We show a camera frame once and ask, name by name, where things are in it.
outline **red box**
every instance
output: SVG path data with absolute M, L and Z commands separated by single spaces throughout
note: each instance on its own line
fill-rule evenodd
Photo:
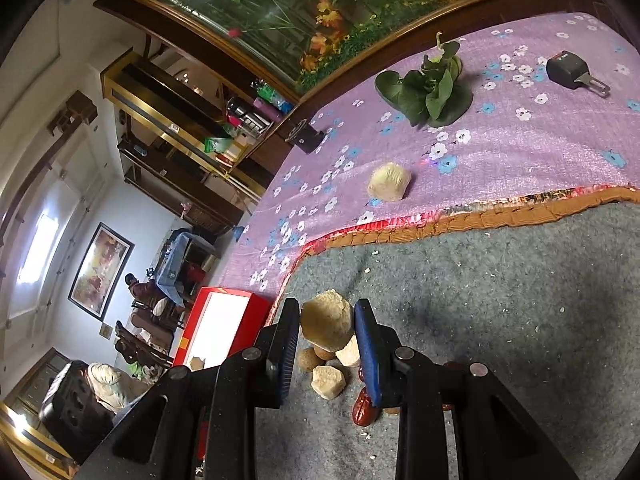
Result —
M 211 368 L 252 346 L 270 306 L 268 300 L 252 292 L 204 286 L 189 314 L 174 366 L 189 366 L 191 359 L 198 357 L 205 361 L 205 368 Z

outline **framed painting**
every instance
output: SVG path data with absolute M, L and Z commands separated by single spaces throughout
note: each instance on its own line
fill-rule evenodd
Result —
M 100 223 L 76 272 L 69 299 L 100 321 L 134 245 Z

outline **floral tablecloth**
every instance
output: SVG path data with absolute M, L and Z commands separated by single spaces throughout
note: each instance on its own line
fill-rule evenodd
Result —
M 373 77 L 322 108 L 311 121 L 326 131 L 322 145 L 289 153 L 219 285 L 273 299 L 305 247 L 337 230 L 420 224 L 455 205 L 640 182 L 640 56 L 615 31 L 588 14 L 553 14 L 458 41 L 461 80 L 474 92 L 469 111 L 445 128 L 411 128 L 377 95 Z M 546 60 L 562 50 L 585 59 L 610 97 L 549 81 Z M 403 75 L 423 55 L 390 68 Z M 388 161 L 413 173 L 396 203 L 366 191 Z

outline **gray carpet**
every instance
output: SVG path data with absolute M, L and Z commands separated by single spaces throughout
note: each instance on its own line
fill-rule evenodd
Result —
M 640 208 L 603 205 L 541 226 L 328 250 L 286 296 L 368 298 L 434 362 L 487 364 L 581 479 L 612 479 L 640 440 L 639 248 Z M 394 477 L 398 418 L 353 425 L 353 373 L 327 402 L 295 369 L 287 405 L 257 416 L 259 478 Z

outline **screw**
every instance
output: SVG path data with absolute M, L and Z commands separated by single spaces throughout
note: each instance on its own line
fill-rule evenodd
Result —
M 396 348 L 396 357 L 398 359 L 402 359 L 403 361 L 411 359 L 414 355 L 415 352 L 408 346 L 401 346 Z
M 190 370 L 186 366 L 175 366 L 169 370 L 169 377 L 174 381 L 178 381 L 187 376 Z
M 255 346 L 242 350 L 242 358 L 246 361 L 255 361 L 256 359 L 259 359 L 261 355 L 262 352 Z
M 473 363 L 469 367 L 469 371 L 473 377 L 484 377 L 489 373 L 489 370 L 482 363 Z

